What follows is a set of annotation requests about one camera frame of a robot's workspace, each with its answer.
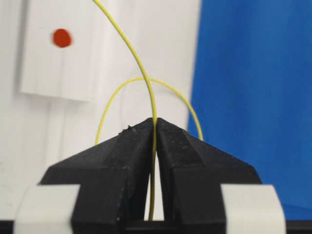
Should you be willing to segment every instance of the red circle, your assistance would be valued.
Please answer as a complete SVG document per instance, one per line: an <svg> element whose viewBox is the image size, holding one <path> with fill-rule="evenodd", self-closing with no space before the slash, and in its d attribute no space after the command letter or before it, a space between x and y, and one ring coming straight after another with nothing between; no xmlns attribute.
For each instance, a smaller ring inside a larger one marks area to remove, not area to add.
<svg viewBox="0 0 312 234"><path fill-rule="evenodd" d="M72 43L69 32L65 29L58 29L53 33L53 42L58 47L67 47Z"/></svg>

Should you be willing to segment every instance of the yellow wire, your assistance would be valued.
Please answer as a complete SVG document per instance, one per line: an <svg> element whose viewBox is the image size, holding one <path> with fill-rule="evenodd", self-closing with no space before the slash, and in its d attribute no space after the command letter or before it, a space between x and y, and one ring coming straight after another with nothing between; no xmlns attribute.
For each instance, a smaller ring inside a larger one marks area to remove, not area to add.
<svg viewBox="0 0 312 234"><path fill-rule="evenodd" d="M93 0L93 2L102 10L102 12L106 15L108 20L111 22L113 27L117 30L119 35L122 37L124 42L127 44L128 48L130 49L132 55L134 56L141 73L143 74L145 83L148 88L148 92L150 94L150 99L151 99L151 104L152 104L152 112L153 112L153 124L154 124L154 132L153 132L153 155L152 155L152 170L151 170L151 196L150 196L150 212L149 212L149 220L153 220L153 215L154 215L154 202L155 202L155 157L156 157L156 124L157 124L157 110L156 110L156 104L155 104L155 97L154 93L152 90L151 83L147 77L147 74L145 72L145 69L141 63L140 58L138 57L136 51L132 47L131 43L129 40L126 38L122 30L118 27L112 16L109 14L109 12L105 9L105 7L101 4L100 1L98 0Z"/></svg>
<svg viewBox="0 0 312 234"><path fill-rule="evenodd" d="M100 140L100 135L101 135L101 131L102 131L102 128L103 128L103 123L104 123L104 120L106 118L106 115L107 115L107 112L108 112L108 109L110 108L110 106L112 105L116 95L128 84L132 83L132 82L135 82L135 81L140 81L140 80L144 80L143 78L133 78L133 79L130 79L130 80L127 80L126 82L122 83L116 90L115 92L113 93L113 95L111 96L111 98L109 99L108 103L106 104L105 106L105 109L104 109L104 112L103 112L103 115L102 115L102 118L101 118L101 121L99 123L99 126L98 126L98 129L97 129L97 137L96 137L96 145L99 143L99 140ZM163 86L166 86L167 88L169 88L170 90L172 90L186 105L187 107L189 108L192 116L193 116L193 119L195 121L195 124L196 124L196 128L197 128L197 131L198 131L198 138L200 140L203 140L203 133L202 133L202 130L201 130L201 127L200 127L200 123L199 123L199 120L197 118L197 115L192 107L192 105L190 104L190 102L177 90L175 89L174 87L172 87L171 85L161 81L161 80L158 80L158 79L152 79L152 78L149 78L150 81L152 82L156 82L158 84L162 84Z"/></svg>

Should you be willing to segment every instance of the black 3d-printed jaw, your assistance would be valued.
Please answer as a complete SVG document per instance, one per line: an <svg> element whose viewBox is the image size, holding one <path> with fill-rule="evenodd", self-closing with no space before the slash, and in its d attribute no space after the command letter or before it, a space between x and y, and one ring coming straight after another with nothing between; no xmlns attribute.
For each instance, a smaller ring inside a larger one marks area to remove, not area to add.
<svg viewBox="0 0 312 234"><path fill-rule="evenodd" d="M165 220L183 233L225 233L220 184L260 184L255 169L159 118L157 155Z"/></svg>
<svg viewBox="0 0 312 234"><path fill-rule="evenodd" d="M125 222L144 218L152 141L149 118L47 170L42 185L80 184L74 233L119 233Z"/></svg>

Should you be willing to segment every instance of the blue background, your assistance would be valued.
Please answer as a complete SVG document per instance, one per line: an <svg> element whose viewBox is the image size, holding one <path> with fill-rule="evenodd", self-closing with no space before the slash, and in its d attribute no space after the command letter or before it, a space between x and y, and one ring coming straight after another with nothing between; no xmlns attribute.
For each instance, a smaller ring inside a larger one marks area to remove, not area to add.
<svg viewBox="0 0 312 234"><path fill-rule="evenodd" d="M255 166L287 219L312 219L312 1L201 11L192 105L205 141Z"/></svg>

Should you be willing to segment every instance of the white backdrop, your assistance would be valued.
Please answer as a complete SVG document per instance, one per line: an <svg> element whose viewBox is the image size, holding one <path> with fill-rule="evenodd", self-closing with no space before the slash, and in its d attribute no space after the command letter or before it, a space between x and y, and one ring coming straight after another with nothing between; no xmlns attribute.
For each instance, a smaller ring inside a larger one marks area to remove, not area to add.
<svg viewBox="0 0 312 234"><path fill-rule="evenodd" d="M132 42L148 75L173 85L189 99L200 0L102 2ZM22 93L21 22L29 17L25 16L26 6L23 0L0 0L0 219L14 218L24 189L39 182L49 165L93 146L100 116L112 92L125 80L141 76L122 39L97 10L92 100ZM184 104L166 88L156 84L153 88L158 116L186 128ZM101 140L148 117L151 107L145 84L131 84L113 103ZM163 219L159 175L155 219Z"/></svg>

